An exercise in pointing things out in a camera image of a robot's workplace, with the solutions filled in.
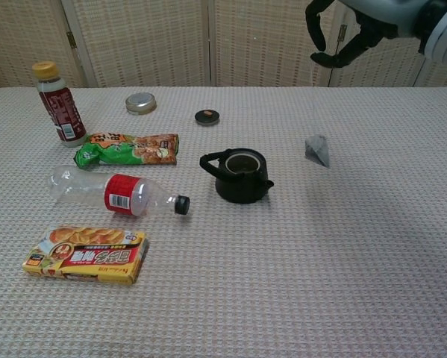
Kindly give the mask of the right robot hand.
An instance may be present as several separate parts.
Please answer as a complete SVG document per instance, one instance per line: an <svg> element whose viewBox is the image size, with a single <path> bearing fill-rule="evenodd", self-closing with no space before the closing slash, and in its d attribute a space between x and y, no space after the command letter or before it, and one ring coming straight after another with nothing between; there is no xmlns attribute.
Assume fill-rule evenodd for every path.
<svg viewBox="0 0 447 358"><path fill-rule="evenodd" d="M414 27L426 1L353 0L343 4L354 11L360 32L335 55L326 54L325 36L321 29L320 13L333 0L314 0L306 7L305 19L309 35L318 49L310 58L328 69L343 68L375 47L383 38L414 37Z"/></svg>

